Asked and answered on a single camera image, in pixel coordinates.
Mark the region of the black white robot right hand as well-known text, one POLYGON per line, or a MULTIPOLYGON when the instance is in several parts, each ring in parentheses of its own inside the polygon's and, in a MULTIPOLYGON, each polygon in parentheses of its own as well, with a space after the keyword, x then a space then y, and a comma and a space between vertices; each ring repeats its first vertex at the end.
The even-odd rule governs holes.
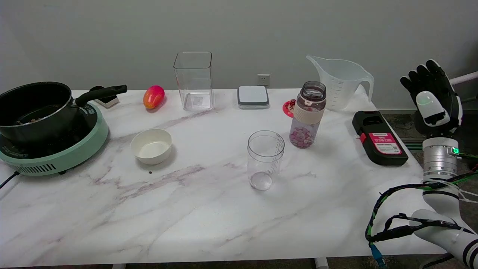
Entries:
POLYGON ((417 107, 415 128, 427 137, 450 136, 463 119, 463 107, 446 72, 433 59, 400 78, 417 107))

